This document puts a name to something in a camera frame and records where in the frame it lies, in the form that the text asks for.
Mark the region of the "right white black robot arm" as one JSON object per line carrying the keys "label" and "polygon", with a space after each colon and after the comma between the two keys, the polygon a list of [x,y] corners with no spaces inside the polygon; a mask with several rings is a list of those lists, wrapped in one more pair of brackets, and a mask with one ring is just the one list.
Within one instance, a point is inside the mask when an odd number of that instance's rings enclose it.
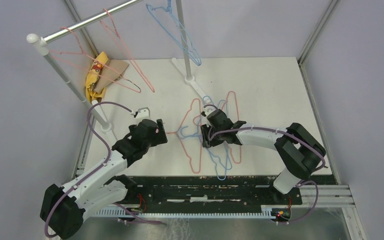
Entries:
{"label": "right white black robot arm", "polygon": [[216,108],[203,110],[207,120],[200,126],[202,146],[212,148],[221,144],[257,146],[274,150],[285,168],[269,189],[269,199],[282,204],[289,192],[326,166],[326,150],[300,123],[286,128],[257,126],[243,120],[232,122],[227,114]]}

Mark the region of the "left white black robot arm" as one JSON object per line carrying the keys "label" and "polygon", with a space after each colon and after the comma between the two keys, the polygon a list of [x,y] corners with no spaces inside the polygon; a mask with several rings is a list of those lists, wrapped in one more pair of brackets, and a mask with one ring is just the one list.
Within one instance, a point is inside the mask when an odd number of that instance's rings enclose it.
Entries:
{"label": "left white black robot arm", "polygon": [[140,160],[152,147],[168,142],[163,120],[142,119],[113,145],[93,168],[75,179],[44,193],[40,218],[48,238],[72,237],[96,212],[119,201],[130,204],[137,198],[136,183],[121,172]]}

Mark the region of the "beige cloth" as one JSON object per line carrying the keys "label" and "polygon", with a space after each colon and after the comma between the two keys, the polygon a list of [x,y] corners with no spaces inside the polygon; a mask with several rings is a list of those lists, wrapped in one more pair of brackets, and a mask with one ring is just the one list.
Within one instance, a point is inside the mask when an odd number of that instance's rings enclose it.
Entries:
{"label": "beige cloth", "polygon": [[112,59],[106,63],[106,66],[98,73],[98,80],[92,87],[92,89],[101,94],[104,88],[110,84],[117,82],[121,78],[128,68],[129,64],[124,60]]}

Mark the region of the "yellow patterned cloth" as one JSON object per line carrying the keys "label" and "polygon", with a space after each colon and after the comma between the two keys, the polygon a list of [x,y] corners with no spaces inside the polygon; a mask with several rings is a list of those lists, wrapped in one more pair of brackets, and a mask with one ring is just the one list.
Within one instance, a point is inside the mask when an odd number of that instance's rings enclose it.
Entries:
{"label": "yellow patterned cloth", "polygon": [[105,64],[109,58],[105,52],[101,52],[93,61],[85,79],[85,96],[91,103],[93,100],[102,99],[106,93],[105,79],[101,77]]}

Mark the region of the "silver horizontal rack rod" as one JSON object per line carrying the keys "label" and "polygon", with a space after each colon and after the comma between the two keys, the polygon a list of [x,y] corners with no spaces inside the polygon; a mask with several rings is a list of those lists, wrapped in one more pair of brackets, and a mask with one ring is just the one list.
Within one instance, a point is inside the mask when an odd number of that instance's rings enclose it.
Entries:
{"label": "silver horizontal rack rod", "polygon": [[77,31],[77,30],[81,30],[95,22],[98,22],[106,17],[108,17],[109,15],[112,15],[112,14],[115,14],[115,13],[118,13],[122,10],[125,10],[129,7],[132,7],[138,3],[142,2],[142,0],[127,0],[125,2],[122,2],[122,3],[119,3],[117,5],[114,5],[108,9],[104,9],[92,16],[89,16],[83,20],[80,20],[76,23],[74,23],[73,25],[70,25],[68,27],[63,27],[61,30],[58,30],[54,33],[51,33],[47,36],[43,36],[43,40],[45,43],[49,44],[53,41],[56,41],[68,34],[70,34],[71,32],[74,32],[74,31]]}

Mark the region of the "rear white rack post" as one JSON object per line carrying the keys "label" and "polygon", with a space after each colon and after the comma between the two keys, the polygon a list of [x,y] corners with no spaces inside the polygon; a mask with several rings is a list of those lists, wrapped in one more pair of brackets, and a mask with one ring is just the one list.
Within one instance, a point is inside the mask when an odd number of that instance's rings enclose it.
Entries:
{"label": "rear white rack post", "polygon": [[192,75],[191,60],[190,60],[190,57],[188,55],[189,46],[187,43],[187,35],[186,35],[186,30],[185,30],[182,1],[176,0],[175,5],[176,5],[176,11],[177,11],[177,16],[178,16],[178,21],[179,21],[181,43],[182,43],[182,47],[183,47],[183,58],[184,58],[185,72],[186,72],[185,82],[187,84],[190,84],[195,79],[194,79],[194,76]]}

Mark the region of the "white rack post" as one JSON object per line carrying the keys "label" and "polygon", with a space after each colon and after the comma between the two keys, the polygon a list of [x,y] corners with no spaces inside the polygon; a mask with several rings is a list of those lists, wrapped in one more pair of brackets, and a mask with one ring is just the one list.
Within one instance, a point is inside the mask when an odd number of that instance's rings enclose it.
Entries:
{"label": "white rack post", "polygon": [[[58,74],[63,82],[70,88],[80,102],[89,110],[93,105],[87,100],[85,94],[80,91],[78,87],[73,83],[72,79],[67,75],[63,68],[57,63],[54,57],[51,55],[47,44],[43,37],[38,36],[35,33],[30,33],[26,36],[26,41],[31,44],[35,50],[47,61],[52,69]],[[107,133],[112,131],[112,124],[107,120],[104,112],[100,106],[94,107],[88,116],[92,115],[101,125],[102,130]]]}
{"label": "white rack post", "polygon": [[179,21],[181,43],[182,43],[182,47],[183,47],[183,58],[184,58],[185,72],[186,72],[185,82],[187,84],[190,84],[195,79],[194,79],[194,76],[192,75],[191,60],[190,60],[190,57],[188,55],[189,46],[187,43],[187,35],[186,35],[186,30],[185,30],[182,1],[176,0],[175,5],[176,5],[176,11],[177,11],[177,16],[178,16],[178,21]]}

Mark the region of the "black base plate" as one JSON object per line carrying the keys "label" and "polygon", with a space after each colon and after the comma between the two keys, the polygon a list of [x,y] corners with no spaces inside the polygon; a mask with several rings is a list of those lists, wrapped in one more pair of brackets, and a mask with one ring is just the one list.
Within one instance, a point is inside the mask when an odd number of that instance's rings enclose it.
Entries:
{"label": "black base plate", "polygon": [[145,213],[164,214],[250,214],[262,206],[278,208],[302,205],[301,192],[294,187],[282,194],[273,175],[228,176],[133,176],[137,187],[119,203],[140,206]]}

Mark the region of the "left white rack post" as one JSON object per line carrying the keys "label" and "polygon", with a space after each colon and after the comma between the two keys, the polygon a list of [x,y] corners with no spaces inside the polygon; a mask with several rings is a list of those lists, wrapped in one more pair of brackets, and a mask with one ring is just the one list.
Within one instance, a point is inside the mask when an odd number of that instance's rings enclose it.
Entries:
{"label": "left white rack post", "polygon": [[[67,75],[63,68],[57,63],[54,57],[51,55],[47,44],[43,37],[38,36],[35,33],[30,33],[26,36],[26,41],[31,44],[35,50],[47,61],[52,69],[58,74],[63,82],[70,88],[80,102],[89,110],[93,105],[87,100],[85,94],[80,91],[78,87],[73,83],[72,79]],[[102,130],[107,133],[112,131],[112,124],[107,120],[104,112],[100,106],[94,107],[88,116],[92,115],[101,125]]]}

